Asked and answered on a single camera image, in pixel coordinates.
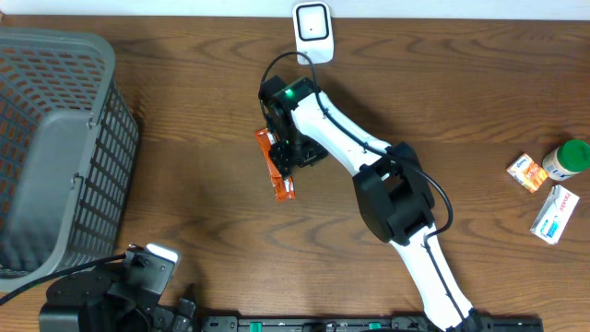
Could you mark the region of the green lid jar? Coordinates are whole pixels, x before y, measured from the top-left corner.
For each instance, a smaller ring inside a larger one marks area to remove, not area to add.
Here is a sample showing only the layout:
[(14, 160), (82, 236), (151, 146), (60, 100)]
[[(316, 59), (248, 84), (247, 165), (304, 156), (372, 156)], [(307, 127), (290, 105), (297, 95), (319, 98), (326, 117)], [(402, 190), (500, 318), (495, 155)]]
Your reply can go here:
[(542, 161), (543, 169), (554, 181), (565, 181), (589, 168), (589, 144), (572, 139), (552, 150)]

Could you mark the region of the small orange box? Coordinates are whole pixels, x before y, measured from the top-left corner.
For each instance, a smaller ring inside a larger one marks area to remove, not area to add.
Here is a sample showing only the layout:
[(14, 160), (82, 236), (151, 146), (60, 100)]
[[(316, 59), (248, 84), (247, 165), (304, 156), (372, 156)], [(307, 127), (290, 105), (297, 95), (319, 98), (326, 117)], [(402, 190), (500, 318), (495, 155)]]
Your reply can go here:
[(549, 178), (548, 173), (526, 153), (519, 156), (506, 171), (530, 193), (535, 193)]

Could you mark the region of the red Top chocolate bar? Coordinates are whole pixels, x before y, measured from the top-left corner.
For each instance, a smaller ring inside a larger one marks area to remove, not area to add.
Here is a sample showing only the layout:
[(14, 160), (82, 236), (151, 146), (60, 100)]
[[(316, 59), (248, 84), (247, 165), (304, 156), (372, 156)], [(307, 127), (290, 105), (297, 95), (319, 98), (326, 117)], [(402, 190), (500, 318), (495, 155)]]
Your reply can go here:
[(269, 178), (275, 191), (275, 197), (278, 202), (287, 201), (295, 198), (293, 179), (280, 174), (277, 167), (270, 158), (270, 150), (276, 143), (276, 136), (267, 128), (255, 132), (257, 142), (265, 157), (266, 167), (269, 172)]

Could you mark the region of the white blue medicine box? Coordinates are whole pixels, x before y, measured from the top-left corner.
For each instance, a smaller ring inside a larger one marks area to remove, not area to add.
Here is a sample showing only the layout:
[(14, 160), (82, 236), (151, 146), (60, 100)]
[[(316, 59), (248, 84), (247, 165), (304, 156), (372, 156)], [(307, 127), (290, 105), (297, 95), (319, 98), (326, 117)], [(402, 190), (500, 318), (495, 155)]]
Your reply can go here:
[(562, 185), (554, 185), (530, 231), (547, 244), (557, 244), (580, 197)]

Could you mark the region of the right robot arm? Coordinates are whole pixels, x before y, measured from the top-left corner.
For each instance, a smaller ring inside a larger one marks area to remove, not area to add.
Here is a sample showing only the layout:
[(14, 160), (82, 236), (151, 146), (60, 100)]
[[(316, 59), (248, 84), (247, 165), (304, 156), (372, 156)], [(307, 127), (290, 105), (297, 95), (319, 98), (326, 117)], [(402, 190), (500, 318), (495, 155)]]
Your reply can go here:
[(403, 260), (427, 318), (442, 331), (481, 330), (481, 317), (457, 285), (437, 239), (431, 192), (439, 186), (421, 169), (413, 148), (368, 134), (307, 77), (291, 84), (278, 76), (265, 79), (258, 97), (272, 135), (267, 159), (283, 192), (292, 188), (293, 168), (334, 157), (352, 177), (368, 229)]

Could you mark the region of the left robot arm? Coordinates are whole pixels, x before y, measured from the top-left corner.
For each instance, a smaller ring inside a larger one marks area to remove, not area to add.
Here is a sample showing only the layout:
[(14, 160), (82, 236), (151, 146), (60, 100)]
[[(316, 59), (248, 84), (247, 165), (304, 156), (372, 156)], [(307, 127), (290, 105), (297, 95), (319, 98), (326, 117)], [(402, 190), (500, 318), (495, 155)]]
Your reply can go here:
[(180, 254), (158, 243), (130, 246), (124, 259), (62, 277), (46, 292), (41, 332), (194, 331), (196, 303), (159, 300), (180, 262)]

